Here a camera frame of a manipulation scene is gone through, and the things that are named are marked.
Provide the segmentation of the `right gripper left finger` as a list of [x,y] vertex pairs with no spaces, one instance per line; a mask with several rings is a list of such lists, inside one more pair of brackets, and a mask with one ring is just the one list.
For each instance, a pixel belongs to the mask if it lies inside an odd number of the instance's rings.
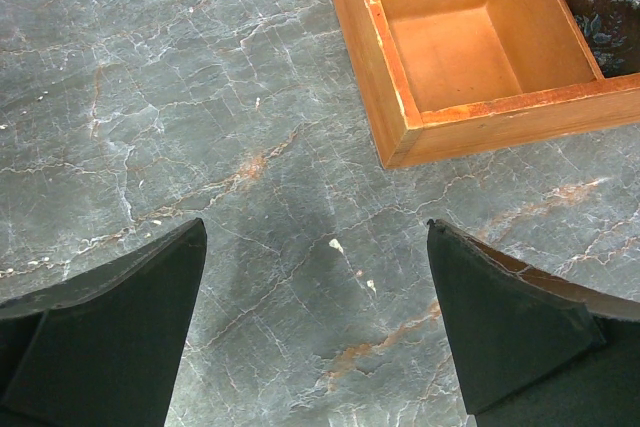
[[195,218],[1,304],[4,426],[161,426],[207,252]]

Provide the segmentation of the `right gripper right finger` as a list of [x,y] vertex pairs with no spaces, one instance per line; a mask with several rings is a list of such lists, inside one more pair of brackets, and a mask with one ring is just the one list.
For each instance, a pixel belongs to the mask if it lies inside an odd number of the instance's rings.
[[442,220],[428,257],[466,412],[480,426],[635,426],[639,305]]

